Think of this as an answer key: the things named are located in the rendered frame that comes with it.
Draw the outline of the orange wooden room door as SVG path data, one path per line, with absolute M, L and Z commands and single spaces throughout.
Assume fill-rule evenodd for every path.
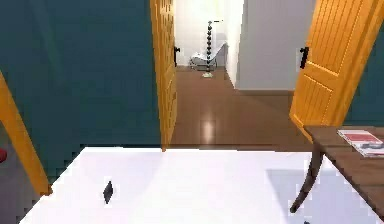
M 340 126 L 384 21 L 384 0 L 316 0 L 290 119 Z
M 161 150 L 171 144 L 177 118 L 174 1 L 150 0 Z

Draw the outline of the white lounge chair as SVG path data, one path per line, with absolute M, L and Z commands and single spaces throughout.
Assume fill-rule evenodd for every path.
M 199 71 L 205 71 L 206 68 L 214 71 L 216 68 L 226 65 L 227 43 L 225 41 L 220 41 L 210 52 L 210 55 L 206 51 L 195 52 L 189 59 L 189 66 Z

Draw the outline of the brown wooden table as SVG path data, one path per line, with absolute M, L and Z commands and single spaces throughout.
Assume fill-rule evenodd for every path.
M 384 158 L 361 155 L 338 135 L 338 127 L 306 125 L 304 130 L 313 141 L 312 157 L 290 212 L 296 213 L 305 201 L 326 156 L 384 224 Z

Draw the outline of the red and white book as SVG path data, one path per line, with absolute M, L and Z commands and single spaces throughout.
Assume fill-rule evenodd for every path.
M 338 130 L 337 134 L 363 157 L 384 157 L 384 142 L 366 130 Z

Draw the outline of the small black flat object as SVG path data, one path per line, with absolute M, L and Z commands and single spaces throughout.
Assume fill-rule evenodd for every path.
M 105 202 L 106 204 L 109 203 L 109 201 L 110 201 L 110 199 L 111 199 L 111 197 L 112 197 L 112 195 L 113 195 L 113 192 L 114 192 L 114 190 L 113 190 L 112 182 L 109 181 L 109 182 L 107 183 L 107 185 L 106 185 L 104 191 L 103 191 L 103 198 L 104 198 L 104 202 Z

